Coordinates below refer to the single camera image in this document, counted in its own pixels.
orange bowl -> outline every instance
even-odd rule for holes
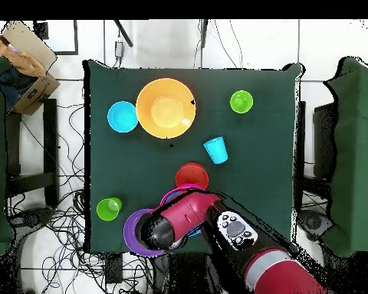
[[[148,83],[136,100],[140,125],[160,139],[182,135],[192,125],[195,111],[191,90],[185,84],[169,78]]]

purple ring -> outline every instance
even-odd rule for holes
[[[157,257],[164,254],[165,250],[148,250],[139,243],[135,235],[136,224],[144,214],[149,213],[150,211],[152,211],[151,208],[144,208],[133,212],[126,219],[126,223],[124,224],[123,238],[128,248],[130,248],[134,253],[144,257]]]

bowl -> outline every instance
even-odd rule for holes
[[[195,184],[203,189],[209,186],[209,176],[206,170],[198,163],[189,162],[183,165],[176,174],[176,185]]]
[[[236,91],[233,93],[232,98],[230,99],[230,107],[233,109],[233,111],[239,114],[248,112],[253,103],[254,100],[252,95],[248,91],[244,90]]]
[[[189,88],[178,80],[154,80],[140,91],[136,114],[140,125],[159,139],[182,135],[192,125],[196,105]]]
[[[126,101],[115,103],[107,112],[107,121],[116,132],[130,132],[138,124],[136,108],[132,103]]]

lime green cup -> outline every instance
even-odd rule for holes
[[[105,198],[97,205],[97,214],[101,220],[112,221],[119,214],[123,203],[118,198]]]
[[[251,94],[248,91],[239,90],[233,93],[232,98],[230,99],[230,107],[233,109],[233,111],[243,114],[248,112],[252,105],[254,103],[254,100],[251,96]]]

cup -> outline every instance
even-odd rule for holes
[[[228,160],[228,153],[226,152],[225,142],[222,136],[207,141],[203,146],[209,154],[212,162],[216,165]]]
[[[97,205],[97,214],[101,220],[112,221],[119,214],[123,203],[119,198],[105,198]]]
[[[248,112],[253,103],[254,100],[251,94],[244,90],[236,91],[233,93],[232,98],[230,99],[230,107],[233,109],[233,111],[239,114]]]

